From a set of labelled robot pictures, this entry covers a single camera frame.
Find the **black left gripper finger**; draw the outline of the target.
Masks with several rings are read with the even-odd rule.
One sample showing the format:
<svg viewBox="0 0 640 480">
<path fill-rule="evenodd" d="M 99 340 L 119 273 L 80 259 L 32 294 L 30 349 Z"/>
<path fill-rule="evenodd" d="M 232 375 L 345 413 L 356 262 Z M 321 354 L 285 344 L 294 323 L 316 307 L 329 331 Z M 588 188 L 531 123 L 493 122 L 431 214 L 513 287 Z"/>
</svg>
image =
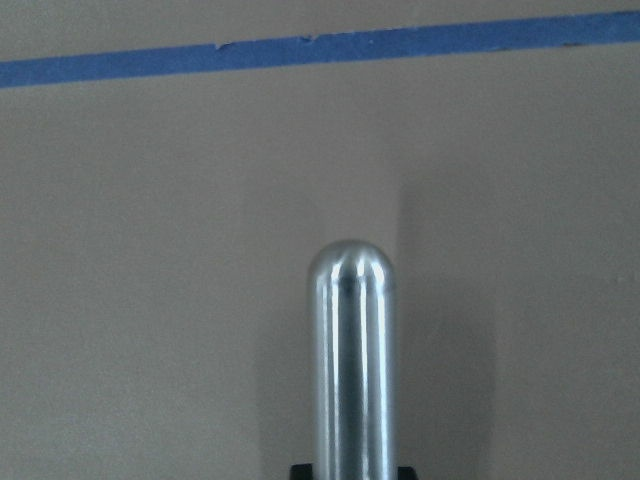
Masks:
<svg viewBox="0 0 640 480">
<path fill-rule="evenodd" d="M 315 480 L 314 468 L 311 463 L 294 464 L 290 467 L 290 480 Z"/>
</svg>

